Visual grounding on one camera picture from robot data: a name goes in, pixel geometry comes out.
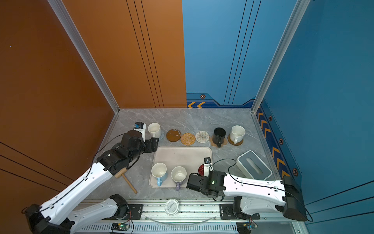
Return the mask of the red inside mug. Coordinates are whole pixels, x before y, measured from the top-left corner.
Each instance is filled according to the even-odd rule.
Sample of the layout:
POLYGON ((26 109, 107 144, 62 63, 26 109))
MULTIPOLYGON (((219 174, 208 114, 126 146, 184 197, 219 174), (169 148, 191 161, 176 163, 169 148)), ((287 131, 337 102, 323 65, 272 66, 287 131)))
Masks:
POLYGON ((205 166, 203 164, 199 166, 198 173, 200 176, 204 176, 204 169, 205 169, 205 166))

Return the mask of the glossy brown round coaster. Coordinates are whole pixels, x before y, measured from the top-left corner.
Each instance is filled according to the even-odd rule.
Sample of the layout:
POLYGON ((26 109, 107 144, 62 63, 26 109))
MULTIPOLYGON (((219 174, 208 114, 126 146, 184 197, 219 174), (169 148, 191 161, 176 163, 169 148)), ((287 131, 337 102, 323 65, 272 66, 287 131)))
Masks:
POLYGON ((167 132, 167 140, 170 142, 177 142, 180 140, 182 134, 178 129, 171 129, 167 132))

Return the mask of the white mug blue handle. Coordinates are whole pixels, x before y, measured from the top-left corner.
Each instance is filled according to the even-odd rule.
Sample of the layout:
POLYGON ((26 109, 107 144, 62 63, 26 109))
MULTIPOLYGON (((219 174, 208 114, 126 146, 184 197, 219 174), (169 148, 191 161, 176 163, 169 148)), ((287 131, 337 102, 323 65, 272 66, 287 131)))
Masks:
POLYGON ((167 166, 164 163, 156 163, 152 167, 151 173, 156 179, 158 187, 160 187, 168 177, 167 166))

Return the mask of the white mug purple handle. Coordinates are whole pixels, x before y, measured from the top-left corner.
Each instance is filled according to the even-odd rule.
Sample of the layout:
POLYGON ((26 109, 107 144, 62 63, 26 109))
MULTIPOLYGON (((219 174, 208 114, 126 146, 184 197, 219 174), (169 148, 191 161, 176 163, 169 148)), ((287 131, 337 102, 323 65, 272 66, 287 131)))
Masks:
POLYGON ((175 167, 171 172, 171 178, 176 184, 176 191, 179 191, 187 177, 187 171, 182 166, 175 167))

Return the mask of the rattan woven coaster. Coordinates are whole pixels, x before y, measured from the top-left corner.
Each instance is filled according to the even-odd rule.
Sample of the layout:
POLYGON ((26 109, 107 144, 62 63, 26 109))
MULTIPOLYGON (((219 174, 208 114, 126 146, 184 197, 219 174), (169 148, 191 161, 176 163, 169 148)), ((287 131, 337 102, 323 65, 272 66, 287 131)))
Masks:
POLYGON ((181 136, 181 143, 186 146, 191 146, 196 142, 195 135, 192 133, 185 133, 181 136))

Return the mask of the white multicolour woven coaster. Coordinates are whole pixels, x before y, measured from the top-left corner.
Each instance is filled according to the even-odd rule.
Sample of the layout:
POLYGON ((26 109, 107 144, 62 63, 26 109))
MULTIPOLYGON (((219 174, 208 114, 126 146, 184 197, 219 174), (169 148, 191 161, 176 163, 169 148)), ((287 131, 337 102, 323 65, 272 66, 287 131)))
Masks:
POLYGON ((206 143, 209 141, 210 136, 209 136, 209 133, 206 131, 199 131, 196 133, 195 139, 199 143, 206 143))

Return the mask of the paw shaped wooden coaster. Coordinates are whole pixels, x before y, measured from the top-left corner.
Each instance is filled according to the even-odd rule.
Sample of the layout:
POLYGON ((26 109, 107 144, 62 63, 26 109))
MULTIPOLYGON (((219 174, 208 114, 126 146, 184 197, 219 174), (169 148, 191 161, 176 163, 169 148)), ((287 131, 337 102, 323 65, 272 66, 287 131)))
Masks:
MULTIPOLYGON (((209 142, 210 142, 211 146, 218 148, 218 145, 213 142, 213 138, 210 138, 209 142)), ((228 144, 228 140, 225 138, 224 142, 221 144, 220 148, 223 148, 227 144, 228 144)))

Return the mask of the brown cork round coaster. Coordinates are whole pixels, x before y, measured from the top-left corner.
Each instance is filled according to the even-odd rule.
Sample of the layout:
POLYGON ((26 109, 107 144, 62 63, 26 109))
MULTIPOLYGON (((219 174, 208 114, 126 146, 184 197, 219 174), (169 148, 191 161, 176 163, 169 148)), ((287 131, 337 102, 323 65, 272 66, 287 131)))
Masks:
POLYGON ((231 145, 234 145, 234 146, 240 146, 240 145, 243 144, 244 139, 242 139, 240 142, 235 143, 235 142, 233 142, 233 141, 231 140, 230 135, 228 135, 228 141, 229 141, 229 143, 230 143, 231 145))

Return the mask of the black mug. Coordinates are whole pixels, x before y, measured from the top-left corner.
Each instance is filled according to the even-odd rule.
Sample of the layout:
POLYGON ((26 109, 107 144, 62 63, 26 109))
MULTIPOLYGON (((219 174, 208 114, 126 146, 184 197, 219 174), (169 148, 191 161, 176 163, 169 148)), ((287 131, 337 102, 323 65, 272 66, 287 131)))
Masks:
POLYGON ((213 136, 212 136, 212 142, 218 147, 221 148, 222 145, 225 142, 225 137, 226 137, 226 131, 225 129, 221 127, 217 127, 213 131, 213 136))

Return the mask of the white speckled mug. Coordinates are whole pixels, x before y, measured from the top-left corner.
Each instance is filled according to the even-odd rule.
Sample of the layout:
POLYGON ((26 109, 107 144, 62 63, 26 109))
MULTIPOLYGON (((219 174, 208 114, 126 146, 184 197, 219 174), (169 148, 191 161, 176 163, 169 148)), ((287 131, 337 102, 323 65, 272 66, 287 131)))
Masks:
POLYGON ((246 134, 245 129, 242 126, 233 126, 230 133, 230 138, 233 142, 240 142, 246 134))

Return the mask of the grey woven coaster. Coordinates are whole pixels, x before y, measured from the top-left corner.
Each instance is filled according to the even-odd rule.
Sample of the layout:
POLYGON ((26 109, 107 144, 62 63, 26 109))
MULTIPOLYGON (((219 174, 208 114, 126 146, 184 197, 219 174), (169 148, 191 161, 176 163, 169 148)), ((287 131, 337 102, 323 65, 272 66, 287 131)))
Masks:
POLYGON ((164 137, 164 135, 165 135, 164 131, 161 130, 161 131, 158 131, 156 133, 153 133, 152 137, 153 138, 158 138, 159 140, 161 140, 164 137))

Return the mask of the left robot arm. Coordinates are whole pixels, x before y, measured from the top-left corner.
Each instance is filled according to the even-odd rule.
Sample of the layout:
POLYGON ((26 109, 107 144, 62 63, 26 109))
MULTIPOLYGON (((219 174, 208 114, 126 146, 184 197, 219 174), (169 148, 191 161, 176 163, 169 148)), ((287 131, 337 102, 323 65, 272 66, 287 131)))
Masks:
POLYGON ((136 130, 123 134, 122 141, 104 152, 81 177, 42 205, 32 204, 23 213, 33 234, 73 234, 99 220, 130 215, 127 201, 119 194, 81 210, 75 208, 97 187, 112 177, 120 177, 144 153, 157 151, 159 139, 145 139, 136 130))

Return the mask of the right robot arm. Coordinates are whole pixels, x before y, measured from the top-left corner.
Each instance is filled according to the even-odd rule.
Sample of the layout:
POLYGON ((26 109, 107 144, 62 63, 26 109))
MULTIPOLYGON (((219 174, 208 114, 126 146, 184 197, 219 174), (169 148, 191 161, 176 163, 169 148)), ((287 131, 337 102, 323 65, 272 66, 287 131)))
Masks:
POLYGON ((255 180, 220 171, 210 171, 208 176, 191 173, 187 188, 208 198, 234 197, 233 213, 239 219, 249 219, 257 213, 280 212, 283 217, 307 221, 300 186, 291 177, 282 180, 255 180))

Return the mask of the beige serving tray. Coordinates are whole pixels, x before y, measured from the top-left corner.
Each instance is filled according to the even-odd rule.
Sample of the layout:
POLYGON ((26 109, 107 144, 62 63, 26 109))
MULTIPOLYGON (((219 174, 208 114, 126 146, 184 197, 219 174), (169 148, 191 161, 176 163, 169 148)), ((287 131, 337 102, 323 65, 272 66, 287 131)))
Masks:
POLYGON ((186 188, 189 175, 201 165, 212 163, 208 147, 159 147, 154 154, 149 185, 152 188, 186 188))

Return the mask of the white round lid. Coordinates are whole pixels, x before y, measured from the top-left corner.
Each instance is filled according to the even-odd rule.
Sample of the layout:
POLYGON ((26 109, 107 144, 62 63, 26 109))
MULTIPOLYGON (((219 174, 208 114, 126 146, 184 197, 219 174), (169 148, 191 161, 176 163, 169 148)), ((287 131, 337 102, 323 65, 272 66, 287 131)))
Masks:
POLYGON ((179 212, 180 205, 175 199, 170 199, 165 204, 165 212, 167 215, 173 216, 179 212))

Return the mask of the wooden mallet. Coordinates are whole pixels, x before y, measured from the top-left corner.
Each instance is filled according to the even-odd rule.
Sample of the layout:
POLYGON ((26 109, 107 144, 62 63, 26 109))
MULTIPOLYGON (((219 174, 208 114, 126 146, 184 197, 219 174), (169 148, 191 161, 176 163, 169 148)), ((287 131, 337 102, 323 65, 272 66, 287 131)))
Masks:
POLYGON ((125 173, 128 171, 128 169, 127 168, 123 168, 123 169, 121 169, 120 171, 118 171, 115 175, 114 175, 114 177, 115 178, 120 178, 120 177, 122 177, 125 181, 126 181, 126 183, 129 185, 129 187, 132 189, 132 191, 135 193, 135 194, 137 194, 138 193, 138 191, 135 189, 135 187, 131 184, 131 182, 128 180, 128 178, 125 176, 125 173))

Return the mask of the right circuit board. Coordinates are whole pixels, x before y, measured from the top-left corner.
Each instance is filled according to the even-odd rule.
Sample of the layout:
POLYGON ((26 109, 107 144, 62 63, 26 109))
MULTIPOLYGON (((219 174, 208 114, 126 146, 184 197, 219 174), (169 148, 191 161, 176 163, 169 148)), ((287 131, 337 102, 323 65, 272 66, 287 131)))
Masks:
POLYGON ((236 226, 237 226, 238 234, 251 234, 252 232, 252 223, 237 222, 236 226))

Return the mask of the circuit board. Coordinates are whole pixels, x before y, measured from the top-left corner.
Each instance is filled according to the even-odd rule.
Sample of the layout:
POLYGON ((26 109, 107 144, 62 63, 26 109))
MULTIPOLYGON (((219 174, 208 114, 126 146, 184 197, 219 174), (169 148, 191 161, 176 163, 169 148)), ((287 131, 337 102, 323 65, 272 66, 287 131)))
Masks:
POLYGON ((236 226, 237 226, 238 234, 251 234, 252 232, 252 223, 237 222, 236 226))
POLYGON ((111 233, 125 233, 130 229, 131 225, 129 223, 112 223, 111 233))

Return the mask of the left circuit board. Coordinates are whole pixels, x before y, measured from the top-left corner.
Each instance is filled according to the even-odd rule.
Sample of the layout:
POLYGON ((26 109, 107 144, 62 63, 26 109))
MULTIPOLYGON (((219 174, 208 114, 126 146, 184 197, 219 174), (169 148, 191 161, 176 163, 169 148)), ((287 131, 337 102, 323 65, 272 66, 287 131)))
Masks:
POLYGON ((129 223, 112 223, 111 233, 125 233, 130 229, 131 225, 129 223))

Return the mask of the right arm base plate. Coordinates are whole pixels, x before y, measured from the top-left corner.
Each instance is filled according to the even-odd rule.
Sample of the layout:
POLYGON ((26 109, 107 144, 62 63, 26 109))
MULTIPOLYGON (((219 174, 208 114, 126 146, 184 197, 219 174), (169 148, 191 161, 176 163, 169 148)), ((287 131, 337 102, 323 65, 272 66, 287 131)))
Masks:
POLYGON ((219 208, 222 220, 259 220, 261 218, 259 213, 255 213, 254 215, 245 214, 241 211, 241 208, 235 207, 233 204, 220 204, 219 208))

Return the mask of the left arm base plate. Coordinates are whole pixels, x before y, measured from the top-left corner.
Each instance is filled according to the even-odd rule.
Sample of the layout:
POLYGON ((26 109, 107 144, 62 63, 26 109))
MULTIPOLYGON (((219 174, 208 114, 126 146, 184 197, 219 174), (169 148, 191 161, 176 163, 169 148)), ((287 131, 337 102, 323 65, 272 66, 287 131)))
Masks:
POLYGON ((122 217, 116 217, 117 220, 140 220, 143 212, 143 204, 129 204, 128 210, 122 217))

